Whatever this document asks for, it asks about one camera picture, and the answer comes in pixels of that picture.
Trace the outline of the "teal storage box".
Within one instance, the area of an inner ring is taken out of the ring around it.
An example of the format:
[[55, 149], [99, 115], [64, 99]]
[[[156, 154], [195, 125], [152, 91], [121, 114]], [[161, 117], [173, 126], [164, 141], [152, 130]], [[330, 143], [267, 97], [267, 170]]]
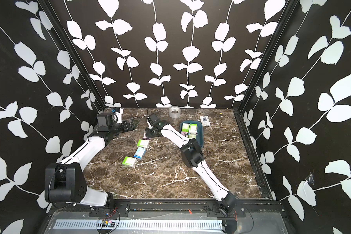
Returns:
[[183, 121], [180, 124], [180, 133], [189, 138], [195, 138], [201, 147], [204, 146], [203, 126], [199, 121]]

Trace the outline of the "blue tissue pack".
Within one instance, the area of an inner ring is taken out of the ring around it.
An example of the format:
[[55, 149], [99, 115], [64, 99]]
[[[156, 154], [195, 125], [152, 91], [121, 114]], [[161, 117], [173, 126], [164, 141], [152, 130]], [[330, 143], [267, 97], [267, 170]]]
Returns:
[[134, 154], [134, 157], [141, 160], [143, 158], [143, 156], [145, 155], [146, 151], [147, 151], [146, 148], [138, 147], [135, 154]]

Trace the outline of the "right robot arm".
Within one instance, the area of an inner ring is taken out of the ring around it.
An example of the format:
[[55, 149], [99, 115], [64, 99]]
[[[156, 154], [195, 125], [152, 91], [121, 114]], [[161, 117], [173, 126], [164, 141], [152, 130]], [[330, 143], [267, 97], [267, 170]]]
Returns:
[[224, 216], [231, 214], [236, 206], [237, 198], [211, 171], [198, 141], [195, 138], [189, 139], [183, 136], [168, 121], [159, 120], [156, 116], [151, 115], [147, 117], [147, 123], [149, 127], [145, 130], [146, 137], [161, 136], [174, 143], [180, 149], [184, 164], [188, 168], [193, 169], [212, 191], [215, 200], [219, 204], [220, 212]]

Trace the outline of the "pink kuromi tissue pack top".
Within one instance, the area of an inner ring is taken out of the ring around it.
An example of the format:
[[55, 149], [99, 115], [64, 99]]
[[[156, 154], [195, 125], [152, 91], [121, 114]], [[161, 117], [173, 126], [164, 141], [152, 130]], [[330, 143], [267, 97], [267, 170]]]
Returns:
[[147, 137], [146, 133], [144, 133], [144, 135], [143, 135], [143, 139], [150, 140], [150, 138], [148, 138], [148, 137]]

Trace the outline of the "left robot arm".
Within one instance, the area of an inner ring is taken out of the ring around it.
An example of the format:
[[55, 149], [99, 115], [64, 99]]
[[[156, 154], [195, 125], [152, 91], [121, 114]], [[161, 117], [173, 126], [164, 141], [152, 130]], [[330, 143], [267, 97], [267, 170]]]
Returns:
[[44, 198], [49, 203], [78, 203], [94, 207], [112, 208], [111, 193], [90, 188], [84, 177], [88, 163], [120, 133], [133, 131], [138, 120], [130, 119], [110, 126], [97, 125], [85, 143], [69, 157], [52, 163], [45, 169]]

